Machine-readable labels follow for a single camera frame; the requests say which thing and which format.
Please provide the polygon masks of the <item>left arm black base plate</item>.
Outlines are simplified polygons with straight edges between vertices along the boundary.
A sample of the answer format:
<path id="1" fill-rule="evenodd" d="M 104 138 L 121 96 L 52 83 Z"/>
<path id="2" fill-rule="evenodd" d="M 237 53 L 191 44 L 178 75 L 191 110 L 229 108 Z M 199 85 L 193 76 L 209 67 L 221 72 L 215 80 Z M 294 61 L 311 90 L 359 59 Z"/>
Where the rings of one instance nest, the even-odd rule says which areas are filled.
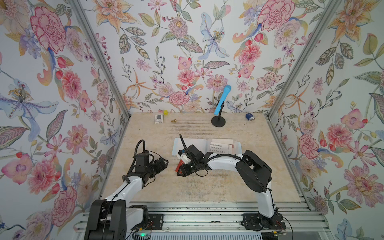
<path id="1" fill-rule="evenodd" d="M 127 228 L 130 231 L 162 230 L 163 224 L 164 214 L 149 214 L 148 216 L 144 216 L 140 223 Z"/>

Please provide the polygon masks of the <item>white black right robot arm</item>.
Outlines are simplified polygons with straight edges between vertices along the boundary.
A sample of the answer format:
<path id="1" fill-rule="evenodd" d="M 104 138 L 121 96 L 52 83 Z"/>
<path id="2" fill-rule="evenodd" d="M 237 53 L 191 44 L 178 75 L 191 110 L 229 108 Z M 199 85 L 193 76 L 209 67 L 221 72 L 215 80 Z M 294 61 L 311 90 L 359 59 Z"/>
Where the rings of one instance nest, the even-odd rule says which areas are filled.
<path id="1" fill-rule="evenodd" d="M 241 225 L 247 230 L 283 231 L 286 229 L 284 217 L 279 213 L 272 195 L 272 169 L 252 151 L 241 155 L 203 153 L 194 145 L 187 147 L 180 136 L 183 149 L 177 154 L 181 165 L 177 170 L 179 177 L 187 177 L 200 171 L 213 170 L 237 172 L 245 185 L 256 193 L 258 212 L 243 214 Z"/>

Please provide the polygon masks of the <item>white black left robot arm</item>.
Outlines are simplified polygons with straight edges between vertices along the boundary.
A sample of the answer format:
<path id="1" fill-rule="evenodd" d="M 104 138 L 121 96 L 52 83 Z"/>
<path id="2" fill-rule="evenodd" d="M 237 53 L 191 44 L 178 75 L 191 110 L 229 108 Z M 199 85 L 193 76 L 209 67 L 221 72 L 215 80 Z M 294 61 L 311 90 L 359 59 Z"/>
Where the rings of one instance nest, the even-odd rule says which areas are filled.
<path id="1" fill-rule="evenodd" d="M 138 232 L 154 228 L 147 206 L 128 204 L 168 167 L 168 160 L 161 156 L 156 159 L 155 155 L 146 149 L 144 140 L 137 143 L 133 162 L 122 176 L 123 184 L 106 199 L 92 203 L 85 240 L 136 240 Z"/>

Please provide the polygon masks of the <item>red card pink characters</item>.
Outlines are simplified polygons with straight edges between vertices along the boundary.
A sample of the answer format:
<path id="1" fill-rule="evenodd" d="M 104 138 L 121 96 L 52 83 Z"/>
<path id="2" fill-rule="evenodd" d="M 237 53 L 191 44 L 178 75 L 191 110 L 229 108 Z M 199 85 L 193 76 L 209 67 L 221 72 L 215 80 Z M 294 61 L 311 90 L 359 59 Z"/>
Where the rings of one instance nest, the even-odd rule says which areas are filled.
<path id="1" fill-rule="evenodd" d="M 175 169 L 175 172 L 176 172 L 177 174 L 181 174 L 181 173 L 182 173 L 181 167 L 182 167 L 184 164 L 185 164 L 185 163 L 184 163 L 183 160 L 180 160 L 180 161 L 179 161 L 179 163 L 178 163 L 178 165 L 177 165 L 177 167 L 176 167 L 176 169 Z"/>

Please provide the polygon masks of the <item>white card black text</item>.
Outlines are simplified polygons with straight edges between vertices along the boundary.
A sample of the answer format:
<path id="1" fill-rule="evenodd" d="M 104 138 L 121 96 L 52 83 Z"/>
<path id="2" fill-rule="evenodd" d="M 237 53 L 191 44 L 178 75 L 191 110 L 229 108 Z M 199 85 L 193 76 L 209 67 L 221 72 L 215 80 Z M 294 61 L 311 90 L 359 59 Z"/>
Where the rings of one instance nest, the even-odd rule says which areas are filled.
<path id="1" fill-rule="evenodd" d="M 232 145 L 211 142 L 209 152 L 216 154 L 232 154 Z"/>

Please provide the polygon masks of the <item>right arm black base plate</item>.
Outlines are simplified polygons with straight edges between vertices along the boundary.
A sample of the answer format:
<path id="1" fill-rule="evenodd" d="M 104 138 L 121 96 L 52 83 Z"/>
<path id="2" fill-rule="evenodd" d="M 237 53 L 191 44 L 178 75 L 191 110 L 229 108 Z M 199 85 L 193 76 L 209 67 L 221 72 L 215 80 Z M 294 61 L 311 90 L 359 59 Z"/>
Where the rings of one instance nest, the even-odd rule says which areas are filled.
<path id="1" fill-rule="evenodd" d="M 285 230 L 286 224 L 281 214 L 274 214 L 271 218 L 267 218 L 260 213 L 257 214 L 243 214 L 241 225 L 246 230 Z"/>

